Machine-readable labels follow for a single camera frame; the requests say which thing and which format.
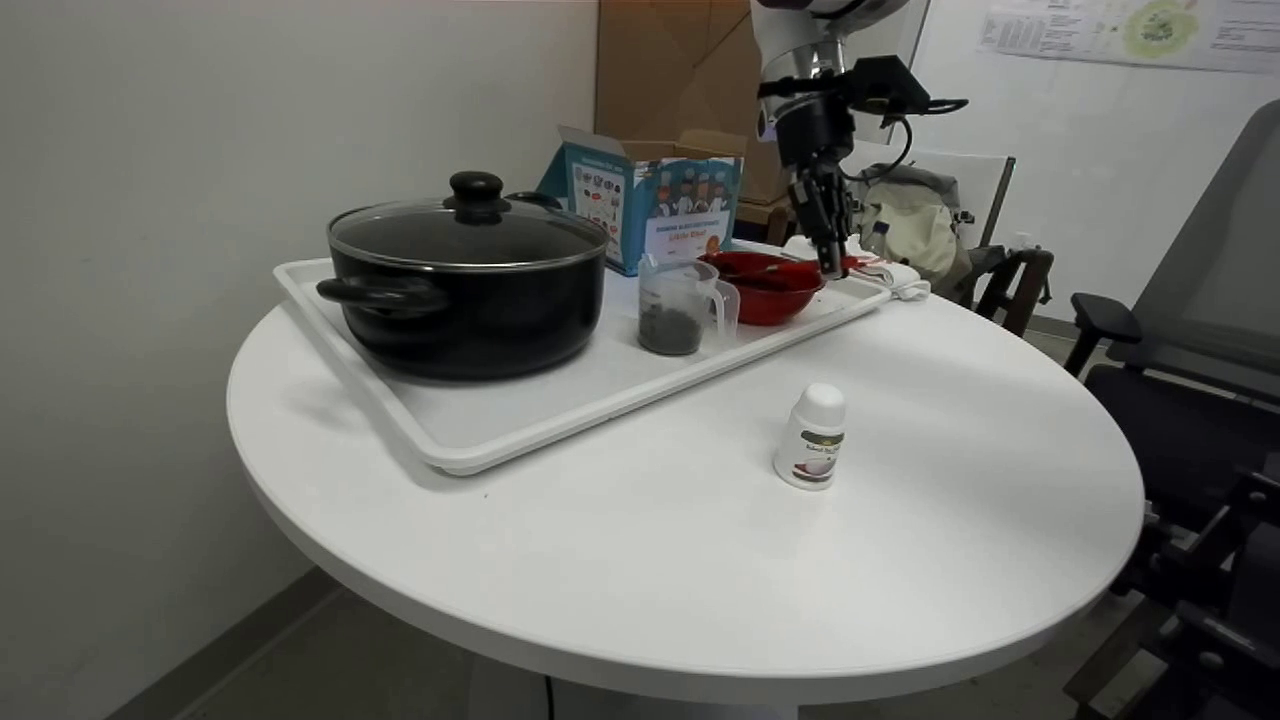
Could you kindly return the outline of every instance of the pot lid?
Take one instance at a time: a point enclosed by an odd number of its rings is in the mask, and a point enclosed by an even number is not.
[[[604,257],[604,223],[502,201],[491,171],[454,171],[446,201],[366,205],[327,223],[342,257],[417,274],[535,274]]]

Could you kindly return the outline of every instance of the pot lid knob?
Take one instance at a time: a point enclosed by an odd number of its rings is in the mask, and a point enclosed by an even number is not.
[[[446,183],[454,205],[495,205],[502,196],[502,179],[491,171],[454,171]]]

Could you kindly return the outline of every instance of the small white bottle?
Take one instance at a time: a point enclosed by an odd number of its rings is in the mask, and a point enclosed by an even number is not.
[[[771,458],[779,479],[827,489],[843,445],[843,393],[809,386],[793,408],[786,432]]]

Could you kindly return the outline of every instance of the cardboard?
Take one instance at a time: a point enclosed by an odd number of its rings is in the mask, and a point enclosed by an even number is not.
[[[749,0],[599,0],[596,134],[675,135],[714,130],[744,135],[738,196],[786,196],[774,148],[757,130],[758,52]]]
[[[728,245],[738,175],[738,135],[613,141],[560,130],[538,192],[575,215],[599,220],[607,230],[607,263],[636,276],[643,257],[666,263]]]

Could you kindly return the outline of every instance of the blue box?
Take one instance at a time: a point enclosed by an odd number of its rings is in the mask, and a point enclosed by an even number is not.
[[[538,179],[568,213],[604,220],[607,263],[622,276],[639,260],[691,260],[732,241],[744,175],[744,141],[681,134],[675,141],[607,141],[560,130],[560,148]]]

